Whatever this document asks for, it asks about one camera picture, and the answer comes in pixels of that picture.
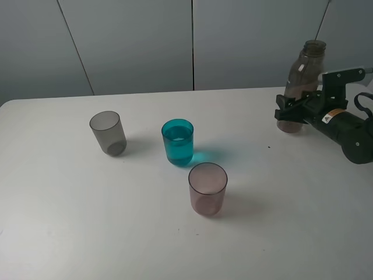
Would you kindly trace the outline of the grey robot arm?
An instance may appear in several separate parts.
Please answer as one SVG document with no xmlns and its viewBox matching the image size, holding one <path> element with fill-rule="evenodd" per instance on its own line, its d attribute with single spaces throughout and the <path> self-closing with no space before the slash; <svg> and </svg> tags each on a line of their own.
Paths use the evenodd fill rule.
<svg viewBox="0 0 373 280">
<path fill-rule="evenodd" d="M 361 92 L 354 98 L 355 107 L 367 115 L 362 119 L 347 109 L 345 94 L 327 94 L 324 91 L 304 92 L 295 99 L 276 96 L 278 109 L 275 119 L 309 124 L 340 145 L 345 157 L 355 164 L 372 162 L 372 111 L 362 106 L 359 97 L 372 99 L 372 94 Z"/>
</svg>

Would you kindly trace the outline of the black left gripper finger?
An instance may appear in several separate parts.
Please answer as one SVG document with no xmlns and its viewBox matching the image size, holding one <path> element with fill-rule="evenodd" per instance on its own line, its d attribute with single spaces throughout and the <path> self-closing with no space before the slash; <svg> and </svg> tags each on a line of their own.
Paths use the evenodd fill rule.
<svg viewBox="0 0 373 280">
<path fill-rule="evenodd" d="M 313 92 L 302 92 L 300 98 L 288 97 L 285 95 L 276 96 L 276 104 L 281 110 L 295 110 L 310 107 L 314 102 L 314 93 Z"/>
</svg>

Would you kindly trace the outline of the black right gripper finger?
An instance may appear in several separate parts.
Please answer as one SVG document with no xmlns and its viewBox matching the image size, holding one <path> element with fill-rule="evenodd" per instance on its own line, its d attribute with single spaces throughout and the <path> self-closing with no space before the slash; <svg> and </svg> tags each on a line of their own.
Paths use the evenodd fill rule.
<svg viewBox="0 0 373 280">
<path fill-rule="evenodd" d="M 306 109 L 295 109 L 295 110 L 275 110 L 275 119 L 278 121 L 291 121 L 294 123 L 306 124 L 305 121 Z"/>
</svg>

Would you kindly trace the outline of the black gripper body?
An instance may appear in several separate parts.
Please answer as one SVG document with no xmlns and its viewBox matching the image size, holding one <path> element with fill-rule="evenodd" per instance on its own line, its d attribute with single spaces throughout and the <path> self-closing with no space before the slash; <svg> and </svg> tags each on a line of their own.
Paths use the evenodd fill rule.
<svg viewBox="0 0 373 280">
<path fill-rule="evenodd" d="M 306 107 L 305 121 L 336 143 L 364 142 L 364 120 L 347 109 L 348 101 L 324 102 L 322 92 L 314 92 L 314 102 Z"/>
</svg>

